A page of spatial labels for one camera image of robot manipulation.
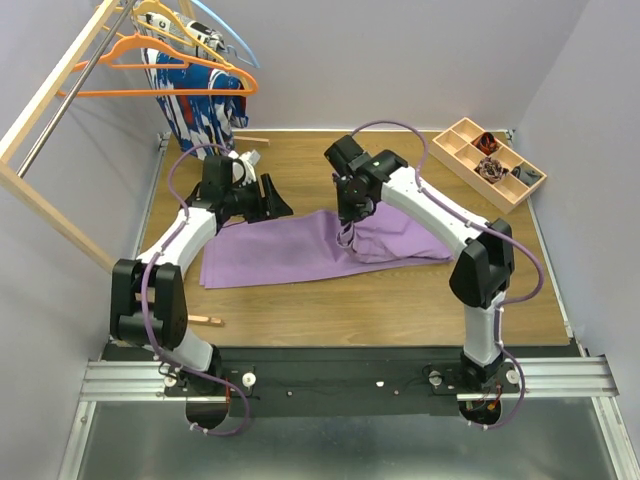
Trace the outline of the purple trousers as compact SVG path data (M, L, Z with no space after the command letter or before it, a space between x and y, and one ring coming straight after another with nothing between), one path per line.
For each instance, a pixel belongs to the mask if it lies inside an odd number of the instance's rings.
M225 227L205 246L200 285L224 289L310 282L452 260L434 235L380 203L372 216L346 228L328 210Z

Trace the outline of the orange plastic hanger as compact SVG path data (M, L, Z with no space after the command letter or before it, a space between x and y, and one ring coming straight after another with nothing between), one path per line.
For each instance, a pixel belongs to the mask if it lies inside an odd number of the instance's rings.
M157 53L164 54L169 59L179 60L179 63L172 63L171 61L165 63L139 63L139 64L125 64L120 61L120 58L133 50L154 50ZM232 77L237 78L243 85L242 89L231 88L147 88L147 89L111 89L111 90L86 90L83 88L83 84L88 77L88 74L97 65L106 65L114 70L144 70L154 73L165 73L169 71L184 71L187 72L192 66L201 66L209 70L224 71L230 74ZM205 96L252 96L259 92L259 84L256 79L243 69L240 69L229 62L223 60L212 61L203 58L199 58L193 55L188 55L175 50L173 47L164 43L163 41L140 34L133 34L120 38L110 49L109 52L101 55L95 61L83 61L76 64L72 70L72 73L80 72L77 82L68 91L58 90L56 95L59 97L157 97L157 96L193 96L193 95L205 95Z

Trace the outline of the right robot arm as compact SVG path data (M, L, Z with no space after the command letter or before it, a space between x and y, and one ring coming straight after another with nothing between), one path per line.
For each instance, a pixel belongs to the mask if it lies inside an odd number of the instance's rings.
M449 250L455 262L449 287L464 305L460 382L469 391L485 390L504 362L496 338L497 315L515 269L511 226L470 214L427 186L398 154L384 150L372 156L350 135L335 141L324 156L334 169L340 245L352 247L355 224L386 204Z

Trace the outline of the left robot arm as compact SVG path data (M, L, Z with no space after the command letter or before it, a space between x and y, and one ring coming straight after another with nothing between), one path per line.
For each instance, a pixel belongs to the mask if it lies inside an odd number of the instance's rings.
M169 374L201 395L229 383L217 347L188 325L184 275L203 247L233 217L247 223L292 215L270 175L256 175L244 156L210 155L189 196L179 200L174 222L135 259L121 259L111 276L110 334L150 349Z

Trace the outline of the light blue hanger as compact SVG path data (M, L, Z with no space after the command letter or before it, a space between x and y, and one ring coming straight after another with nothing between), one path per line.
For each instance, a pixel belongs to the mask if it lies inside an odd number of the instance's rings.
M214 12L203 1L191 0L191 3L198 7L230 36L232 42L226 43L226 52L228 54L231 54L240 62L247 64L255 69L261 68L260 62L258 61L250 46L225 20L222 19L221 16Z

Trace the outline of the blue white patterned garment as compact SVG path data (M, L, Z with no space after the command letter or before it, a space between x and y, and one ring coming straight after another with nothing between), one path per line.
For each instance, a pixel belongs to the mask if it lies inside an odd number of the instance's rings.
M179 63L179 60L154 50L141 50L143 63ZM145 72L151 88L231 88L242 89L241 81L224 71L192 66L187 72ZM216 154L220 146L233 150L236 146L234 131L248 126L244 96L157 96L157 103L183 152L204 159Z

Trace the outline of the patterned rolled item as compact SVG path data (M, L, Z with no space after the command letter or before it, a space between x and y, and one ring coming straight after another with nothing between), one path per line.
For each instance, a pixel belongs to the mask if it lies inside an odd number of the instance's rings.
M496 184L510 172L498 159L490 156L482 159L474 171L489 184Z

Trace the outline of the red black rolled item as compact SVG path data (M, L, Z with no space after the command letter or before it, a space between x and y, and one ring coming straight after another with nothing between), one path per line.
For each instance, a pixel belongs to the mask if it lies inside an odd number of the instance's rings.
M472 142L472 145L486 156L490 156L500 148L494 135L490 132L482 133Z

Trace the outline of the wooden compartment tray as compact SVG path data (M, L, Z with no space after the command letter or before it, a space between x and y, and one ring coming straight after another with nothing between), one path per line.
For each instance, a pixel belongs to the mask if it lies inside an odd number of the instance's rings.
M525 202L547 179L496 134L467 117L437 134L430 152L504 213Z

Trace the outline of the grey rolled item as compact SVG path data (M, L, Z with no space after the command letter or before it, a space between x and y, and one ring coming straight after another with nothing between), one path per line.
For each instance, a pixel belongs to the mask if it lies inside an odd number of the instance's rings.
M537 170L522 166L515 167L511 174L528 188L533 187L542 178L542 174Z

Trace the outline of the wooden clothes rack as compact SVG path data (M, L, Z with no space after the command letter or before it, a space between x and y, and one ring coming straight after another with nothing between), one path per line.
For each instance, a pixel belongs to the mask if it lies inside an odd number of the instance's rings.
M59 97L104 54L121 23L162 1L5 1L1 5L1 225L18 260L78 276L109 272L131 248L150 188L157 125L149 97ZM83 88L111 90L111 71Z

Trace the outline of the black mounting base plate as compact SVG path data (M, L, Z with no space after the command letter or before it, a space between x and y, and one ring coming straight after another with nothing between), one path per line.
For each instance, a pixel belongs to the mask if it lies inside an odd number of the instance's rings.
M427 414L463 415L492 425L520 377L504 359L479 390L460 382L456 347L224 347L227 386L204 391L134 348L110 346L93 377L109 382L110 401L179 401L189 422L227 419Z

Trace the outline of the aluminium rail frame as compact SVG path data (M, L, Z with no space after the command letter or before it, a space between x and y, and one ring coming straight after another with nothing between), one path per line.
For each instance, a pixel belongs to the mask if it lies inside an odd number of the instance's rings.
M526 389L459 386L459 348L229 347L243 397L171 384L149 354L90 363L64 479L635 479L604 356L518 347Z

